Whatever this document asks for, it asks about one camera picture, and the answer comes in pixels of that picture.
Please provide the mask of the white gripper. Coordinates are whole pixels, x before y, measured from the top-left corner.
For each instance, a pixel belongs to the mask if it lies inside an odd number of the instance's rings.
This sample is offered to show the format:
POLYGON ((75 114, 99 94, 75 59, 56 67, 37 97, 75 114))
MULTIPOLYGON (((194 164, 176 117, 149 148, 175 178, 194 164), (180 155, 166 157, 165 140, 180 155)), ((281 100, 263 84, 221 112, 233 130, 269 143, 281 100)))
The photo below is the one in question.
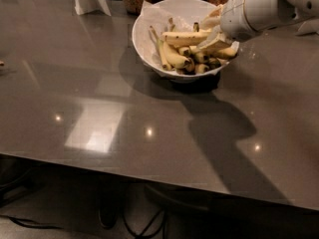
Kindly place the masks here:
POLYGON ((201 29, 212 29, 197 33, 201 38, 197 47, 201 50, 228 48, 232 40, 245 42, 277 27, 278 3, 279 0, 228 0, 216 6, 199 24, 201 29))

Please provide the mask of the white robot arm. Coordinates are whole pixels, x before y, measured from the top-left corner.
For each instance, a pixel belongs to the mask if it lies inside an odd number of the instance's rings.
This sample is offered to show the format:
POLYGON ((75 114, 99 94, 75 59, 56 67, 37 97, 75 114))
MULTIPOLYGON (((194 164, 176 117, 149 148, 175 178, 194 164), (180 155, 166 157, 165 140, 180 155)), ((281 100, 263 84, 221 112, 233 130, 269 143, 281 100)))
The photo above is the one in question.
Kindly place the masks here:
POLYGON ((265 30, 283 27, 319 17, 319 0, 228 0, 202 21, 202 27, 213 28, 200 49, 245 42, 265 30))

